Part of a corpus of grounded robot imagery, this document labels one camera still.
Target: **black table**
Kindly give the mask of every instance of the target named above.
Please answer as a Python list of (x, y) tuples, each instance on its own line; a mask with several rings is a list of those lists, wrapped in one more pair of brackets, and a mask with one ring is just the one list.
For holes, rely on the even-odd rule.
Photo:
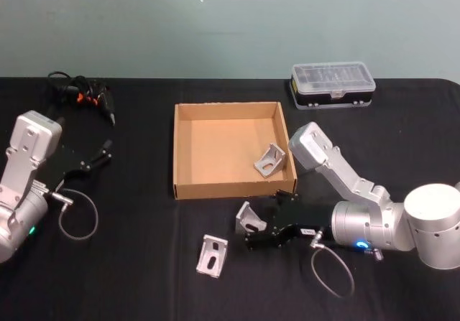
[[(356, 293), (337, 299), (313, 278), (305, 241), (280, 250), (244, 249), (232, 230), (243, 199), (173, 199), (174, 104), (207, 101), (281, 101), (289, 135), (316, 121), (355, 170), (384, 185), (396, 201), (425, 183), (457, 183), (460, 86), (376, 82), (368, 108), (298, 111), (284, 80), (108, 80), (115, 129), (95, 111), (63, 111), (66, 145), (90, 154), (107, 137), (114, 140), (113, 162), (91, 183), (76, 183), (95, 200), (100, 228), (90, 241), (69, 241), (58, 229), (59, 207), (51, 205), (36, 233), (0, 266), (0, 319), (458, 320), (460, 271), (430, 269), (415, 251), (385, 252), (376, 264), (339, 250)], [(43, 83), (0, 79), (3, 148), (16, 116), (43, 107)], [(299, 166), (298, 175), (307, 203), (331, 207), (339, 200), (321, 176)], [(266, 200), (250, 198), (256, 209)], [(229, 239), (219, 279), (196, 273), (205, 233)], [(333, 259), (321, 254), (318, 265), (336, 288), (346, 289), (346, 275)]]

